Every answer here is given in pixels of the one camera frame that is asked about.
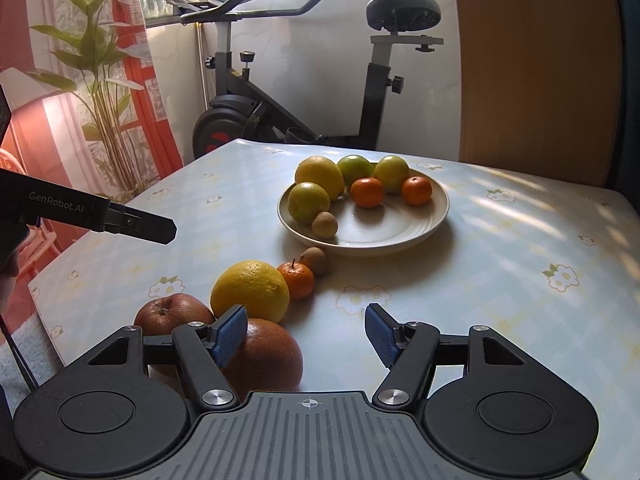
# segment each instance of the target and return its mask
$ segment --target table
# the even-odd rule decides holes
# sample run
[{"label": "table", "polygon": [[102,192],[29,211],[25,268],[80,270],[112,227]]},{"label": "table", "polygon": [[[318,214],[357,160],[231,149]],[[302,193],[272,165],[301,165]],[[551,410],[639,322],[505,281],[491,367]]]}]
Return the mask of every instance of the table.
[{"label": "table", "polygon": [[[69,364],[151,298],[186,292],[208,303],[231,264],[274,266],[304,247],[279,223],[278,198],[309,155],[347,150],[236,140],[159,182],[130,205],[169,216],[167,246],[89,233],[30,284],[42,322]],[[362,152],[370,160],[383,153]],[[362,389],[386,373],[364,333],[382,304],[397,320],[442,333],[487,324],[581,391],[600,417],[585,473],[640,476],[640,219],[613,191],[406,156],[451,200],[439,230],[418,246],[375,258],[332,257],[331,273],[285,327],[302,349],[303,390]],[[462,372],[439,371],[434,388]]]}]

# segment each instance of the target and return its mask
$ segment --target brown apple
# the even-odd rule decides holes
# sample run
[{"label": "brown apple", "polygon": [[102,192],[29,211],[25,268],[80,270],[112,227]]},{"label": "brown apple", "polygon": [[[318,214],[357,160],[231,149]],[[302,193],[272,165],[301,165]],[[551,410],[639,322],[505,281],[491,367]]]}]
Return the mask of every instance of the brown apple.
[{"label": "brown apple", "polygon": [[198,298],[178,293],[149,301],[138,311],[133,324],[141,327],[144,335],[169,335],[190,321],[211,324],[215,320],[209,307]]},{"label": "brown apple", "polygon": [[223,373],[244,399],[252,391],[292,392],[302,370],[302,352],[289,332],[265,319],[249,319],[246,338]]}]

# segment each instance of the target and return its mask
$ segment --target black knob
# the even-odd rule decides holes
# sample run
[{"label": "black knob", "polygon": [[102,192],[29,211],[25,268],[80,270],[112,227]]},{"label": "black knob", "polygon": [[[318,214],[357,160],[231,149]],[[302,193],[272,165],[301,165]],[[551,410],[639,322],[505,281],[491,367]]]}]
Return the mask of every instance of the black knob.
[{"label": "black knob", "polygon": [[251,52],[250,50],[245,50],[240,53],[240,61],[243,63],[251,63],[255,59],[255,52]]},{"label": "black knob", "polygon": [[396,94],[401,94],[403,87],[404,87],[404,77],[395,76],[394,80],[391,82],[391,91]]}]

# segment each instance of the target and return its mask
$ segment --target brown panel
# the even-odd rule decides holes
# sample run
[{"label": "brown panel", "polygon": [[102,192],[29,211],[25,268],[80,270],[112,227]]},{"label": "brown panel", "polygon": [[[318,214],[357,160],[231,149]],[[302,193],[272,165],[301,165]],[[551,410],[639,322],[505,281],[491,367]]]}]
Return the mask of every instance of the brown panel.
[{"label": "brown panel", "polygon": [[617,0],[458,0],[460,160],[602,186],[620,106]]}]

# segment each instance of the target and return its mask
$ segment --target hand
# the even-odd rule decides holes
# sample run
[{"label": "hand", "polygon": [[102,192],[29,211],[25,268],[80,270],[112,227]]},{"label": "hand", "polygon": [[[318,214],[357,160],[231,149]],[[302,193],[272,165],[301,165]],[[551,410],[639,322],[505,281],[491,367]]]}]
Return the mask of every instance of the hand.
[{"label": "hand", "polygon": [[18,251],[9,257],[9,260],[0,270],[0,314],[6,309],[9,296],[14,291],[15,279],[18,277],[20,267],[18,266]]}]

